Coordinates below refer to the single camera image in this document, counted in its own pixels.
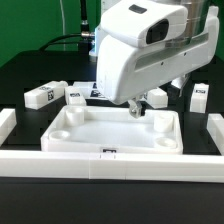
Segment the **label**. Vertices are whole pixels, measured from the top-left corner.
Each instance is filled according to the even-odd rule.
[[[79,93],[70,93],[70,97],[80,97]]]
[[[49,91],[47,94],[48,94],[48,101],[54,99],[54,91],[53,90]]]
[[[105,98],[98,90],[92,90],[90,97]]]
[[[195,90],[196,93],[202,93],[202,94],[205,94],[206,91],[205,90],[202,90],[202,89],[196,89]]]
[[[116,153],[117,150],[116,149],[103,149],[104,153]]]
[[[44,90],[44,91],[48,91],[49,89],[51,89],[50,87],[47,86],[42,86],[39,88],[40,90]]]
[[[97,85],[95,82],[93,83],[93,89],[97,89]]]

